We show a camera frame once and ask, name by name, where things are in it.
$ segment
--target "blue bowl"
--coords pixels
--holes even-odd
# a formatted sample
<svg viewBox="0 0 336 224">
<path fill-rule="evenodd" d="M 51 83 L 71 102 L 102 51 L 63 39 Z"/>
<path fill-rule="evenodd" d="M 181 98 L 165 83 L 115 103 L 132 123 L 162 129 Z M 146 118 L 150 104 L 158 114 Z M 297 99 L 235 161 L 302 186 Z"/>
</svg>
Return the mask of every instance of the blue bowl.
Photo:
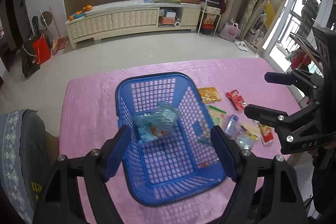
<svg viewBox="0 0 336 224">
<path fill-rule="evenodd" d="M 81 14 L 79 14 L 79 15 L 72 14 L 72 16 L 73 16 L 74 19 L 81 18 L 81 17 L 83 17 L 84 15 L 85 15 L 85 13 L 81 13 Z"/>
</svg>

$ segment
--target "yellow snack package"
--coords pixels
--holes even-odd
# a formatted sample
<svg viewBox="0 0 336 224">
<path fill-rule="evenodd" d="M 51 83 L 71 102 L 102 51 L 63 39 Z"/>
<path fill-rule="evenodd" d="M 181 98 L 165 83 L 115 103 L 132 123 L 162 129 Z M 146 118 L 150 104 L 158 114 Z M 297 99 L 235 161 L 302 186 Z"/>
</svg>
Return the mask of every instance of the yellow snack package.
<svg viewBox="0 0 336 224">
<path fill-rule="evenodd" d="M 219 96 L 218 91 L 216 88 L 201 88 L 198 89 L 198 92 L 202 98 L 202 102 L 205 104 L 213 103 L 213 102 L 220 102 L 222 99 Z"/>
</svg>

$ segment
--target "slippers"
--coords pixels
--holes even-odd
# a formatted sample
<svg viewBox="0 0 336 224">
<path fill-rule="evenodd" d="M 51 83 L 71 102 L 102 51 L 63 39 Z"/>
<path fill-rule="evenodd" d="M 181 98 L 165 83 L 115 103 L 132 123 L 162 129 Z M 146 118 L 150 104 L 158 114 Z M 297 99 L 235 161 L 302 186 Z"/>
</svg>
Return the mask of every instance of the slippers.
<svg viewBox="0 0 336 224">
<path fill-rule="evenodd" d="M 239 50 L 247 52 L 247 46 L 243 41 L 235 41 L 235 45 L 238 47 Z"/>
</svg>

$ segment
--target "red snack bag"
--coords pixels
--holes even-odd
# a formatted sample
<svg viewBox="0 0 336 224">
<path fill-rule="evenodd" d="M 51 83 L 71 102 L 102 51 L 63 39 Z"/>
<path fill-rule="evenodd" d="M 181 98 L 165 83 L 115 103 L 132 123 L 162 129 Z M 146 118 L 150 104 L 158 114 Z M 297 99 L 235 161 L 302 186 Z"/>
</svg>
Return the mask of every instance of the red snack bag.
<svg viewBox="0 0 336 224">
<path fill-rule="evenodd" d="M 225 95 L 231 100 L 237 110 L 244 110 L 244 108 L 247 106 L 246 102 L 244 101 L 238 90 L 227 92 L 225 93 Z"/>
<path fill-rule="evenodd" d="M 263 144 L 267 144 L 274 140 L 272 129 L 263 124 L 259 124 L 260 132 L 261 132 L 261 140 Z"/>
</svg>

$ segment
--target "table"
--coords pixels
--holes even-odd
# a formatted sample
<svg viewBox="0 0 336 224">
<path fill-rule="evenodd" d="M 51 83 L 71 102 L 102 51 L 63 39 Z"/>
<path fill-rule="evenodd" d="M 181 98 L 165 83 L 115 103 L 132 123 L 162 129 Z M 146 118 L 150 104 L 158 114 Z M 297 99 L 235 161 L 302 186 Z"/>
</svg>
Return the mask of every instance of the table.
<svg viewBox="0 0 336 224">
<path fill-rule="evenodd" d="M 289 115 L 300 110 L 286 86 L 269 84 L 264 80 L 265 73 L 273 70 L 261 58 L 184 61 L 116 70 L 74 79 L 68 83 L 60 125 L 60 153 L 69 158 L 81 157 L 114 137 L 118 130 L 115 89 L 122 80 L 168 71 L 179 71 L 190 76 L 198 88 L 216 87 L 222 101 L 216 102 L 214 106 L 228 114 L 239 116 L 241 122 L 253 124 L 243 112 L 234 109 L 225 97 L 225 92 L 238 89 L 247 103 L 283 110 Z M 253 153 L 269 159 L 280 154 L 278 136 L 274 136 L 271 145 L 256 143 Z M 203 224 L 222 215 L 235 184 L 228 178 L 209 191 L 156 208 L 145 207 L 131 197 L 122 165 L 106 185 L 126 224 Z M 81 178 L 79 190 L 86 220 L 95 223 L 84 180 Z"/>
</svg>

